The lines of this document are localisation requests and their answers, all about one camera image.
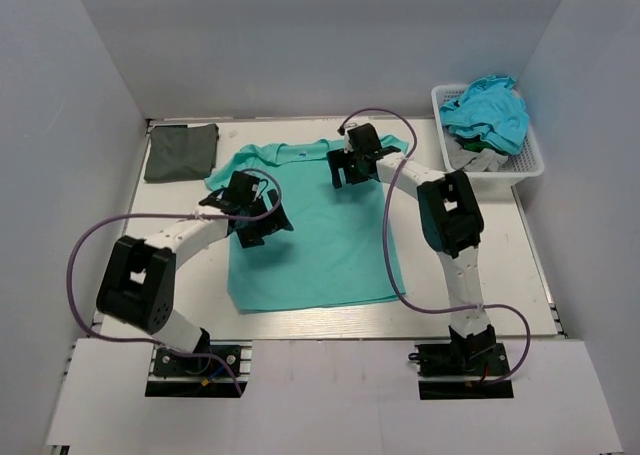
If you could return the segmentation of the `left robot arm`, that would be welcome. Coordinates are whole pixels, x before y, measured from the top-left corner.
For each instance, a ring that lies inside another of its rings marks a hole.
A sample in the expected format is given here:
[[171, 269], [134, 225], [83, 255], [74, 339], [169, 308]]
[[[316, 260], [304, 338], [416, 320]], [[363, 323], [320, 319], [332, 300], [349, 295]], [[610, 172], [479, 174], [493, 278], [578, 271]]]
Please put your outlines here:
[[281, 194], [244, 196], [243, 205], [212, 196], [168, 228], [146, 238], [116, 241], [97, 295], [97, 309], [177, 351], [177, 362], [199, 374], [211, 362], [210, 335], [174, 308], [176, 274], [195, 255], [231, 235], [255, 247], [279, 230], [291, 231]]

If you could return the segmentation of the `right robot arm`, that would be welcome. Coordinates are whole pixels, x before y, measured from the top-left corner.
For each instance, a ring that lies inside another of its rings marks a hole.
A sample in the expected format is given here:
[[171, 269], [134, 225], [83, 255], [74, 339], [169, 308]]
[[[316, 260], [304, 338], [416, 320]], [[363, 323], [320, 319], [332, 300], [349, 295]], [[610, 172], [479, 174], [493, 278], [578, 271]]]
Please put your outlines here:
[[407, 159], [395, 147], [362, 154], [346, 149], [327, 153], [332, 185], [376, 180], [389, 185], [383, 231], [393, 191], [398, 188], [418, 205], [423, 237], [436, 252], [446, 281], [449, 306], [420, 308], [402, 294], [397, 297], [413, 311], [450, 316], [448, 351], [441, 362], [455, 374], [472, 374], [484, 366], [496, 346], [495, 330], [484, 308], [478, 272], [478, 251], [484, 220], [468, 177], [461, 171], [444, 173]]

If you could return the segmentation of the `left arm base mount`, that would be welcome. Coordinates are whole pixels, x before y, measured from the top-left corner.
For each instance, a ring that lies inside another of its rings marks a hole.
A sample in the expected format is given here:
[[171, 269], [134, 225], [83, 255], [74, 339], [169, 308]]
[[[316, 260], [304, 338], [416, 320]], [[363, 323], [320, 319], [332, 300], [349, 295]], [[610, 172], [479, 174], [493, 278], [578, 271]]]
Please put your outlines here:
[[[214, 353], [229, 366], [241, 391], [244, 391], [251, 368], [250, 342], [214, 342]], [[237, 399], [233, 379], [217, 360], [191, 359], [172, 354], [165, 348], [152, 352], [146, 382], [147, 398]]]

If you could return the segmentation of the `teal t shirt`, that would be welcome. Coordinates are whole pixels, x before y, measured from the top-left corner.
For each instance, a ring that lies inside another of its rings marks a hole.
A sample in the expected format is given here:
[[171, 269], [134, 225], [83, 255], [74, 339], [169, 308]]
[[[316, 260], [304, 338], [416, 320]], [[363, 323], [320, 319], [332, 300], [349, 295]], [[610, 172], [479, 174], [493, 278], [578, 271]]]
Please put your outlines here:
[[344, 142], [246, 145], [205, 180], [209, 190], [232, 173], [258, 168], [283, 190], [290, 231], [264, 245], [230, 240], [227, 291], [241, 312], [272, 312], [393, 301], [404, 289], [382, 186], [368, 180], [334, 189], [326, 154]]

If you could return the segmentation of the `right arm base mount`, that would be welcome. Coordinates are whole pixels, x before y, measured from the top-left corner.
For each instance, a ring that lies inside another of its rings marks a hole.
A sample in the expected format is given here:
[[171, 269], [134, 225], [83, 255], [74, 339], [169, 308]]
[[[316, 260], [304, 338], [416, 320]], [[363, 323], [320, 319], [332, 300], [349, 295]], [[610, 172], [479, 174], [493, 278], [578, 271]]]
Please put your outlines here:
[[510, 370], [505, 347], [498, 343], [469, 364], [455, 355], [450, 343], [419, 344], [408, 355], [418, 373], [419, 397], [435, 400], [512, 399], [510, 380], [493, 380]]

